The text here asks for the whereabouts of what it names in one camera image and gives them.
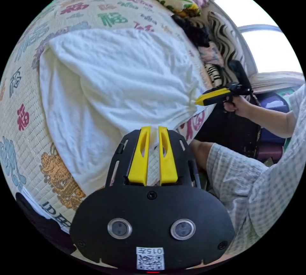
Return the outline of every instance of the label sticker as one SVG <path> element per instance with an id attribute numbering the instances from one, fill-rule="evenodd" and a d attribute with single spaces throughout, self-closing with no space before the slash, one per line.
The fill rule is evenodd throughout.
<path id="1" fill-rule="evenodd" d="M 161 271 L 165 269 L 162 247 L 136 247 L 136 255 L 138 270 Z"/>

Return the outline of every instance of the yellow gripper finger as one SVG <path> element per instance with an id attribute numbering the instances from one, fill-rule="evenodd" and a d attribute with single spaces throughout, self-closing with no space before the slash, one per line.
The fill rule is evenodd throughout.
<path id="1" fill-rule="evenodd" d="M 210 99 L 212 97 L 219 96 L 219 95 L 222 95 L 222 94 L 227 94 L 227 93 L 230 93 L 230 90 L 227 89 L 227 88 L 222 88 L 220 90 L 215 90 L 215 91 L 212 91 L 212 92 L 209 92 L 209 93 L 202 94 L 195 101 L 195 104 L 199 105 L 199 106 L 203 106 L 203 101 L 204 100 L 207 100 L 207 99 Z"/>
<path id="2" fill-rule="evenodd" d="M 131 183 L 147 185 L 150 131 L 150 126 L 142 127 L 140 130 L 133 161 L 127 177 Z"/>
<path id="3" fill-rule="evenodd" d="M 176 171 L 168 130 L 166 127 L 160 126 L 158 132 L 160 185 L 162 186 L 165 183 L 176 183 L 178 181 L 178 174 Z"/>

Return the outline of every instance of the person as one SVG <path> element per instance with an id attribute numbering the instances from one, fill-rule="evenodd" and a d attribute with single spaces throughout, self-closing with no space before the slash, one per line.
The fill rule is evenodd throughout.
<path id="1" fill-rule="evenodd" d="M 306 163 L 305 84 L 289 101 L 289 113 L 252 105 L 241 96 L 224 103 L 226 111 L 279 137 L 291 137 L 282 158 L 271 167 L 216 143 L 193 140 L 189 145 L 231 217 L 236 235 L 226 255 L 238 255 L 257 242 L 283 213 L 298 186 Z"/>

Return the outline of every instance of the bed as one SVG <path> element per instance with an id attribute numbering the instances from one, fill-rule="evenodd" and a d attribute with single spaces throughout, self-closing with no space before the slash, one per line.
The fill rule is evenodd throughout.
<path id="1" fill-rule="evenodd" d="M 68 32 L 90 28 L 154 29 L 184 41 L 205 89 L 211 89 L 213 84 L 198 50 L 171 15 L 154 0 L 54 0 L 32 21 L 8 60 L 0 86 L 0 160 L 6 181 L 14 197 L 21 193 L 37 213 L 54 219 L 67 233 L 86 194 L 50 137 L 40 97 L 40 56 L 48 41 Z M 177 132 L 190 143 L 213 108 L 205 107 L 180 125 Z M 149 158 L 148 185 L 158 182 L 158 157 L 153 154 Z"/>

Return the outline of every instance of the white towel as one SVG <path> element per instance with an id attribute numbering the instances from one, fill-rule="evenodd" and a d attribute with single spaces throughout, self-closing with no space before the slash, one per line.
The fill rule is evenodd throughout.
<path id="1" fill-rule="evenodd" d="M 195 105 L 205 90 L 195 68 L 184 44 L 167 34 L 89 29 L 49 41 L 40 57 L 47 126 L 85 194 L 105 184 L 125 134 L 175 129 L 204 109 Z"/>

